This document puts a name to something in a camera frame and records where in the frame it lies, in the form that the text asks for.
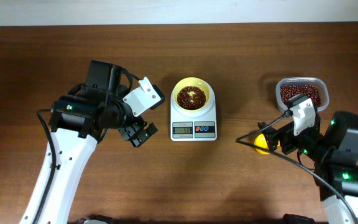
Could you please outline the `yellow measuring scoop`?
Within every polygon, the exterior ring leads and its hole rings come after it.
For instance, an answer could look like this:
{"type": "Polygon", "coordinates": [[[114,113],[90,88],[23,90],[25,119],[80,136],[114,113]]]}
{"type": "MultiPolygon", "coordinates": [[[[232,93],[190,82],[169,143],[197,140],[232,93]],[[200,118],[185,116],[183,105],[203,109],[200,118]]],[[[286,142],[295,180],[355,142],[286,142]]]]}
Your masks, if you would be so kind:
{"type": "MultiPolygon", "coordinates": [[[[266,142],[265,137],[264,137],[263,134],[260,134],[260,135],[258,135],[258,136],[255,138],[254,144],[255,144],[256,146],[258,146],[258,147],[263,148],[263,149],[266,149],[266,150],[269,149],[268,144],[267,144],[267,142],[266,142]]],[[[268,155],[268,154],[269,154],[269,152],[265,152],[265,151],[263,151],[263,150],[261,150],[261,149],[259,149],[259,148],[256,148],[255,150],[256,150],[258,153],[262,154],[262,155],[268,155]]]]}

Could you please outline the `red beans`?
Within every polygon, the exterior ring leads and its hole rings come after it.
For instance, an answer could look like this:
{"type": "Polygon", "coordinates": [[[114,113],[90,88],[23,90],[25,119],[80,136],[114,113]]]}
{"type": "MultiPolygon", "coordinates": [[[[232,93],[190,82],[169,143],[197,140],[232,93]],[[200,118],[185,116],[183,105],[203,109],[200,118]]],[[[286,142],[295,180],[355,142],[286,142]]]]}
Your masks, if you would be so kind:
{"type": "Polygon", "coordinates": [[[280,87],[280,94],[284,104],[296,95],[306,95],[311,98],[314,105],[321,106],[318,89],[311,85],[283,85],[280,87]]]}

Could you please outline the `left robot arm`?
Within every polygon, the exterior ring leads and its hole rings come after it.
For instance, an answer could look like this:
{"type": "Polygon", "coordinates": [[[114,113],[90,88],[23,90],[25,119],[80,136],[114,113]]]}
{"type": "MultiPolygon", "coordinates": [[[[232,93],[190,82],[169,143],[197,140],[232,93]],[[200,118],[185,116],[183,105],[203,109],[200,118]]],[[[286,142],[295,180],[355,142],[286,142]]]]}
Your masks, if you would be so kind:
{"type": "Polygon", "coordinates": [[[55,101],[50,120],[37,117],[47,149],[21,223],[66,223],[85,166],[110,129],[133,147],[157,132],[141,117],[165,101],[146,77],[138,78],[112,63],[92,60],[84,83],[55,101]]]}

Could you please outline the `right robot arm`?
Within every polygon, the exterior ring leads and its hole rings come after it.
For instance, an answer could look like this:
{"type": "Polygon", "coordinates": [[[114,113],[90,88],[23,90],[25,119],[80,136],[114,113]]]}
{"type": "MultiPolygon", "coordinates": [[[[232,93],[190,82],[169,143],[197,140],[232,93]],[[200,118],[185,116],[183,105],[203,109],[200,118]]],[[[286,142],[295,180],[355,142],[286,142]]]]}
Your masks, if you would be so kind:
{"type": "Polygon", "coordinates": [[[298,151],[314,162],[314,181],[329,223],[358,223],[358,115],[335,112],[325,134],[320,133],[320,121],[317,116],[299,135],[293,123],[274,129],[259,122],[258,127],[270,151],[298,151]]]}

